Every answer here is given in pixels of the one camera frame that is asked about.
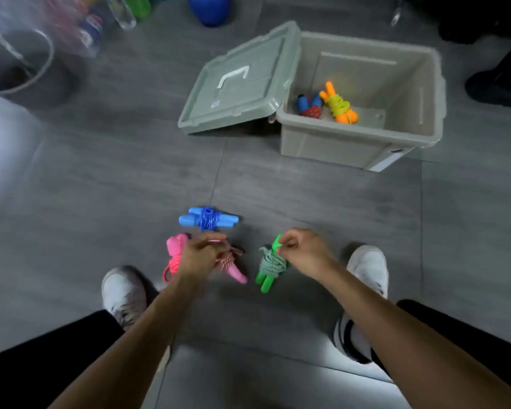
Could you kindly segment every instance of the white sneaker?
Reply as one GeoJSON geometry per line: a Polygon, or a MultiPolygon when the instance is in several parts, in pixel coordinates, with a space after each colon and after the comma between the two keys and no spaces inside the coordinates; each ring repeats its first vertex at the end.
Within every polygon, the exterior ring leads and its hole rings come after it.
{"type": "MultiPolygon", "coordinates": [[[[348,261],[347,270],[375,293],[388,298],[389,275],[386,257],[377,247],[372,245],[358,247],[348,261]]],[[[346,313],[335,325],[333,343],[341,353],[352,360],[362,364],[371,362],[371,346],[346,313]]]]}
{"type": "Polygon", "coordinates": [[[128,330],[148,307],[144,284],[136,268],[122,266],[102,279],[102,304],[123,330],[128,330]]]}

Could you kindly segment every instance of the gray plastic box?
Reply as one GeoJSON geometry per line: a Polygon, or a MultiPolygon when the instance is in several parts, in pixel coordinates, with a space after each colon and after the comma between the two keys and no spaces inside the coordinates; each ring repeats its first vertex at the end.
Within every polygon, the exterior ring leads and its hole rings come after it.
{"type": "Polygon", "coordinates": [[[432,48],[301,32],[287,22],[202,69],[180,119],[184,133],[276,113],[281,153],[380,172],[417,147],[436,144],[446,115],[445,80],[432,48]],[[358,113],[337,123],[300,116],[297,97],[331,81],[358,113]]]}

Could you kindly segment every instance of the lid handle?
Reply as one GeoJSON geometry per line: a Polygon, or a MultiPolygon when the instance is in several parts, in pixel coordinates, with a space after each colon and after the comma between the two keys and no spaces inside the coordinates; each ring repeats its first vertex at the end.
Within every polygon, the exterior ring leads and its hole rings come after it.
{"type": "Polygon", "coordinates": [[[223,87],[223,82],[226,79],[228,79],[229,77],[239,75],[240,73],[244,73],[244,76],[242,78],[246,79],[246,76],[248,75],[248,70],[250,70],[250,66],[244,66],[243,68],[237,68],[236,70],[230,71],[229,73],[223,75],[218,83],[218,89],[221,89],[223,87]]]}

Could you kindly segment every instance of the hand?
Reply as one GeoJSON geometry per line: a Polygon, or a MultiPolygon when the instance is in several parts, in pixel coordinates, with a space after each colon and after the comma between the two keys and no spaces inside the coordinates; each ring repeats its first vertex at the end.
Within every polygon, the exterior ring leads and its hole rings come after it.
{"type": "Polygon", "coordinates": [[[204,280],[216,266],[218,255],[230,248],[225,234],[203,232],[184,246],[178,274],[204,280]]]}
{"type": "Polygon", "coordinates": [[[316,281],[331,268],[340,267],[324,240],[311,229],[292,228],[278,242],[283,245],[276,253],[316,281]]]}

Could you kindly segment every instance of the green jump rope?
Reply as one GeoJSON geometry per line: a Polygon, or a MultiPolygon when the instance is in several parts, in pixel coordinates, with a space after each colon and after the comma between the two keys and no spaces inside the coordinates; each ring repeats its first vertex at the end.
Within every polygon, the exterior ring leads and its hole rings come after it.
{"type": "Polygon", "coordinates": [[[280,255],[276,254],[276,249],[282,246],[282,244],[278,242],[281,236],[282,234],[276,237],[271,249],[267,247],[259,248],[263,251],[263,258],[259,263],[259,273],[255,278],[255,283],[261,286],[261,293],[268,293],[275,278],[286,271],[288,267],[288,262],[280,255]]]}

